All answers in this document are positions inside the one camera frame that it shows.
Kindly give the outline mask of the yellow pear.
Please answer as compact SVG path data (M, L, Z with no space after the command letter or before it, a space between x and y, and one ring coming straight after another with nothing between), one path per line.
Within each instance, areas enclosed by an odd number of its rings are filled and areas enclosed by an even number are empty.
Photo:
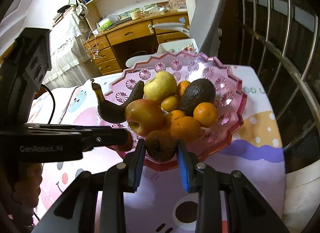
M174 76L166 71L160 71L155 78L144 85L144 96L147 100L161 103L168 96L174 95L177 83Z

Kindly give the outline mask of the metal window grille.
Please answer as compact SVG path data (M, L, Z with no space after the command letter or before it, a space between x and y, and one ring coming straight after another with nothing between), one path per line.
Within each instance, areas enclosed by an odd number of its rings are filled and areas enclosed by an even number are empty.
M287 172L319 160L319 12L309 0L227 0L219 58L251 67L271 103Z

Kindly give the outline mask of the cartoon monster printed cloth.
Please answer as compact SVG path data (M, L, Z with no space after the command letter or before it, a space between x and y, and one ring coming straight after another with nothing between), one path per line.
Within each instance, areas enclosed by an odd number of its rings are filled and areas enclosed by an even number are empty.
M281 216L285 161L276 117L255 71L247 66L228 67L242 80L242 91L247 97L242 114L244 122L228 146L205 160L198 159L219 172L243 173ZM33 102L29 122L105 126L97 105L90 81L80 87L57 88ZM80 160L45 163L34 223L39 223L81 172L105 172L124 157L123 152L97 147L84 152ZM187 193L182 185L176 158L157 162L146 156L137 191L124 194L126 229L128 232L194 232L197 203L197 193Z

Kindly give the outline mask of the small orange mandarin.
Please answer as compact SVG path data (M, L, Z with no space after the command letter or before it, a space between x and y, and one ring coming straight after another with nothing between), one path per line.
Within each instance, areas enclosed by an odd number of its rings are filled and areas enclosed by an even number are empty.
M178 86L177 86L177 90L176 90L176 94L179 98L181 98L185 92L185 90L187 89L187 87L190 85L189 81L181 81Z

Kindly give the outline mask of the small round orange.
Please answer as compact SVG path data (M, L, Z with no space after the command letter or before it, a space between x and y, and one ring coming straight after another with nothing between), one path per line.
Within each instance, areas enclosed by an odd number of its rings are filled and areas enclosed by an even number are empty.
M172 123L179 118L185 117L186 114L181 110L173 110L165 116L165 129L170 129Z

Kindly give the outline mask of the large orange mandarin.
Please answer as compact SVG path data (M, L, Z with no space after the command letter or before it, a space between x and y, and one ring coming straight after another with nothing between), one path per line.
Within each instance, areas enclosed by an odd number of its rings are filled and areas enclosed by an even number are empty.
M172 122L170 133L176 139L191 142L201 136L201 126L193 117L180 117Z

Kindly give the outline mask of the dark green avocado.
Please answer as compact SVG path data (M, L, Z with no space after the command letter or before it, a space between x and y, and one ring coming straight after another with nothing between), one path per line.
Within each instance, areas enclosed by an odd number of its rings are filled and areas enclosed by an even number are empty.
M194 109L202 102L214 103L216 89L207 79L198 79L190 83L180 99L178 109L187 116L193 116Z

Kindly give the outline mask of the white tray of items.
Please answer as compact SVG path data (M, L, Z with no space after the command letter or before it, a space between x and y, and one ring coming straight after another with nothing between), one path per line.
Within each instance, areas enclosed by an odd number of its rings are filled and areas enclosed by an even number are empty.
M167 52L178 53L181 51L198 53L199 48L194 39L181 39L159 44L157 54L164 54Z

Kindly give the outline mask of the orange mandarin with leaf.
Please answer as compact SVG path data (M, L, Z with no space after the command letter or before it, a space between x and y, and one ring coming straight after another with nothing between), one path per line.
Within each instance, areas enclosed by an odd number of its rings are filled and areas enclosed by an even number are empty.
M202 102L194 109L193 118L199 121L202 127L209 128L217 122L218 111L212 103Z

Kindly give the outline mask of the grey office chair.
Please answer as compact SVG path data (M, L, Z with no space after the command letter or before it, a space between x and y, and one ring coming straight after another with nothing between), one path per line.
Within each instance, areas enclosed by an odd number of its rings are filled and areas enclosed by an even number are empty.
M194 39L199 48L198 53L218 56L222 30L219 28L226 0L196 0L195 11L189 29L183 24L165 22L154 24L152 28L174 30L183 33L187 39Z

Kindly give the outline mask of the small dark red fruit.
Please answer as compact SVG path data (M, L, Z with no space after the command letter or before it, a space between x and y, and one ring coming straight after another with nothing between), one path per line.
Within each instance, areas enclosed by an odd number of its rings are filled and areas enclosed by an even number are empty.
M167 162L176 154L177 142L164 130L154 130L146 137L145 148L148 155L157 162Z

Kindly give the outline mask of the small orange kumquat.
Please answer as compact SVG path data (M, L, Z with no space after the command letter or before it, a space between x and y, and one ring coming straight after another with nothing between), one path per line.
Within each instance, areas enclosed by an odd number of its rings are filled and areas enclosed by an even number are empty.
M164 111L171 112L178 107L179 100L176 96L169 96L161 102Z

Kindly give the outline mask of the dark overripe banana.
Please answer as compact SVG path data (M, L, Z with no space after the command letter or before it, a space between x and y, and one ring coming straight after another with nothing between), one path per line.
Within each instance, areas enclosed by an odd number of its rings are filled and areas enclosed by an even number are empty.
M98 100L98 113L99 116L106 122L109 123L123 123L125 119L125 109L127 106L135 101L143 98L144 95L144 82L138 81L134 86L129 98L121 105L117 105L111 101L105 99L105 96L102 92L101 86L98 83L94 82L94 79L91 79L92 89L96 94Z

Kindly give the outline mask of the red apple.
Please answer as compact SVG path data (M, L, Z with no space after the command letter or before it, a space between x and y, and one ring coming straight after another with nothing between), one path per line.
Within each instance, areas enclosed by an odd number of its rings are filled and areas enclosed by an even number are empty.
M156 102L139 99L126 107L125 120L137 135L147 136L150 132L163 128L165 115Z

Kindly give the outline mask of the wooden desk with drawers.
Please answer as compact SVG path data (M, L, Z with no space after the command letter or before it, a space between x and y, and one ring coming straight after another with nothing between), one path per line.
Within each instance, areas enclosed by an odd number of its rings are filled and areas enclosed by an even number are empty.
M87 52L91 53L101 75L122 72L126 69L128 59L137 55L154 54L163 42L187 38L178 31L152 28L154 24L165 22L181 22L183 27L189 28L186 12L155 13L138 20L123 22L96 37L91 34L84 46Z

